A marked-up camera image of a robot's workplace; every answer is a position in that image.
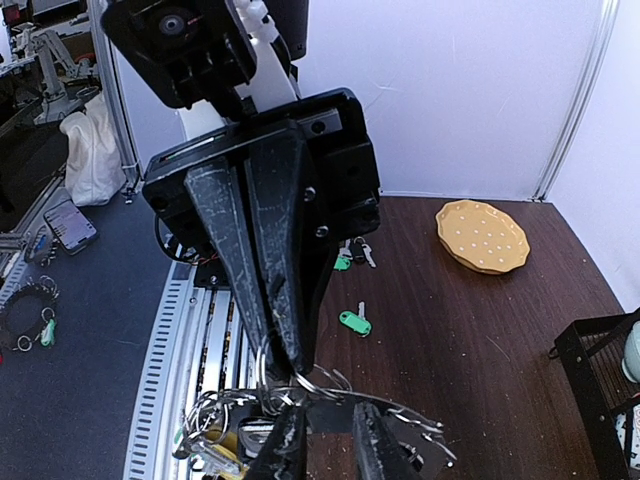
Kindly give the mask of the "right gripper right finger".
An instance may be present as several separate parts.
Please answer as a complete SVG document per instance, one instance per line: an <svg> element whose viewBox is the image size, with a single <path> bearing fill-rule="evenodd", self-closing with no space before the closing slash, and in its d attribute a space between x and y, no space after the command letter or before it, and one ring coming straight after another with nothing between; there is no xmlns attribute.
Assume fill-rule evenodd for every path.
<svg viewBox="0 0 640 480"><path fill-rule="evenodd" d="M352 435L359 479L419 479L378 408L357 403Z"/></svg>

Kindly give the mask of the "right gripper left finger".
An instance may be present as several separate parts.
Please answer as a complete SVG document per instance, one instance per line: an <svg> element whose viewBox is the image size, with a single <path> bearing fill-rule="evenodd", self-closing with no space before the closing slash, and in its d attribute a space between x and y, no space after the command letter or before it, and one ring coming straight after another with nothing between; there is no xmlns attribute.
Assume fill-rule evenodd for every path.
<svg viewBox="0 0 640 480"><path fill-rule="evenodd" d="M275 419L242 420L240 459L248 462L245 479L305 479L306 408L285 406Z"/></svg>

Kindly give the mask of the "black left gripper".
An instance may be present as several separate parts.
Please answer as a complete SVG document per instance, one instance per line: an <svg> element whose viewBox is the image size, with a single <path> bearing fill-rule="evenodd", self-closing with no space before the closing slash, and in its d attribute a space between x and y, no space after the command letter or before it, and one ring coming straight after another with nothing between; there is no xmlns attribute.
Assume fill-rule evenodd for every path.
<svg viewBox="0 0 640 480"><path fill-rule="evenodd" d="M255 138L238 166L205 162L244 152ZM202 256L217 251L250 344L264 348L275 378L313 369L337 255L336 242L317 231L328 213L312 188L326 192L330 232L341 240L379 225L376 208L362 205L379 201L374 147L348 88L200 135L152 157L145 173L143 197L177 241Z"/></svg>

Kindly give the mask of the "large keyring with red handle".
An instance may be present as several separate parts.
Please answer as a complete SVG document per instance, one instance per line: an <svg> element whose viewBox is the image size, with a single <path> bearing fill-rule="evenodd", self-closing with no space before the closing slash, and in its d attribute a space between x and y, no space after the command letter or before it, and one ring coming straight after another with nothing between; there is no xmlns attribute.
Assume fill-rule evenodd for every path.
<svg viewBox="0 0 640 480"><path fill-rule="evenodd" d="M257 350L257 385L201 394L185 413L172 455L206 479L303 479L313 435L348 435L360 479L435 479L457 461L444 426L407 406L297 374L272 382Z"/></svg>

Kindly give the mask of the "green tagged single key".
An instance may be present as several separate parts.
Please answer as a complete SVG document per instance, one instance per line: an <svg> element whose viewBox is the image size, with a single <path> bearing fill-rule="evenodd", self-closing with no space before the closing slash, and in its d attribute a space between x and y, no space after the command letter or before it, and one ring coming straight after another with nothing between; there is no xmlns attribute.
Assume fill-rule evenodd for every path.
<svg viewBox="0 0 640 480"><path fill-rule="evenodd" d="M357 306L357 311L352 312L345 310L339 314L340 323L358 334L361 337L368 336L372 331L372 324L366 318L366 303L360 301Z"/></svg>

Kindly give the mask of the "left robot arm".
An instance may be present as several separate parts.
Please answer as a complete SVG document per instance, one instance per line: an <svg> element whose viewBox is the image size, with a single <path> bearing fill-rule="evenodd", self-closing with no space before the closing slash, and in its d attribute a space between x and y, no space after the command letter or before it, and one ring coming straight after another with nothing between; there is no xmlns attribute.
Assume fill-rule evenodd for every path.
<svg viewBox="0 0 640 480"><path fill-rule="evenodd" d="M309 373L340 244L380 223L363 108L346 88L303 97L304 1L139 1L128 56L168 106L210 103L223 126L155 156L158 222L227 274L254 349L280 378Z"/></svg>

